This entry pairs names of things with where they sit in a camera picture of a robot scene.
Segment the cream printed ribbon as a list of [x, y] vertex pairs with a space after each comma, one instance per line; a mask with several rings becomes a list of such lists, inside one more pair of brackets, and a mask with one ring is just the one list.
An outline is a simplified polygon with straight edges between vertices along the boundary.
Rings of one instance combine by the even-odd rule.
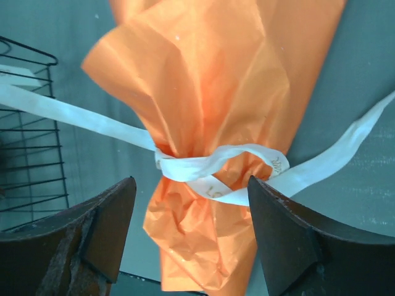
[[2, 105], [153, 151], [156, 165], [166, 178], [186, 183], [196, 194], [204, 198], [241, 206], [249, 205], [247, 190], [242, 188], [233, 191], [214, 176], [229, 159], [244, 152], [259, 157], [272, 169], [266, 183], [286, 197], [292, 197], [346, 166], [370, 134], [384, 109], [394, 100], [393, 93], [387, 95], [353, 122], [331, 147], [294, 167], [290, 167], [282, 152], [258, 144], [220, 146], [208, 157], [174, 158], [156, 147], [145, 129], [129, 126], [98, 113], [26, 90], [25, 86], [38, 85], [37, 77], [27, 69], [5, 65], [2, 65], [1, 69], [5, 70], [1, 75]]

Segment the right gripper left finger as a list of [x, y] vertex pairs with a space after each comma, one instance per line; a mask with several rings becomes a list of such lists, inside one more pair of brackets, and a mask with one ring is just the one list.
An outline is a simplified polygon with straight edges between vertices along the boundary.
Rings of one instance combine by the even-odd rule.
[[125, 178], [83, 203], [1, 233], [1, 295], [109, 295], [136, 197]]

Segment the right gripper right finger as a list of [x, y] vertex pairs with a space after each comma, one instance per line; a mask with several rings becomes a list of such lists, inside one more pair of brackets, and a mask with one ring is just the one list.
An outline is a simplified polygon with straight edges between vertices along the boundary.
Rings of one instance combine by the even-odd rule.
[[252, 176], [247, 186], [269, 295], [394, 295], [394, 238], [307, 208]]

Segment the orange paper flower bouquet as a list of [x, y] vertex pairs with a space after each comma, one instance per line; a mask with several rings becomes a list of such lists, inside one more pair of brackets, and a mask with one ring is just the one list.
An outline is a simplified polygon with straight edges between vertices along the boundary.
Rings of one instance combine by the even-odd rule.
[[[82, 69], [131, 107], [176, 158], [224, 145], [287, 153], [344, 1], [111, 1], [116, 27]], [[164, 291], [244, 295], [257, 244], [251, 212], [162, 177], [144, 230]]]

